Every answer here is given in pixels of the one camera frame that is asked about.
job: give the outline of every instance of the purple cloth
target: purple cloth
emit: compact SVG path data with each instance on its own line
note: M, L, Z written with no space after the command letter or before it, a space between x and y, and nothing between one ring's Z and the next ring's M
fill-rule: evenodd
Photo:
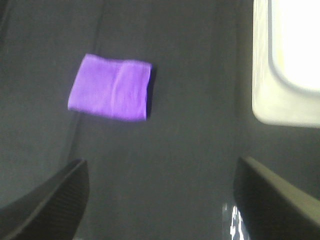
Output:
M152 65L86 54L76 75L68 109L123 121L147 118Z

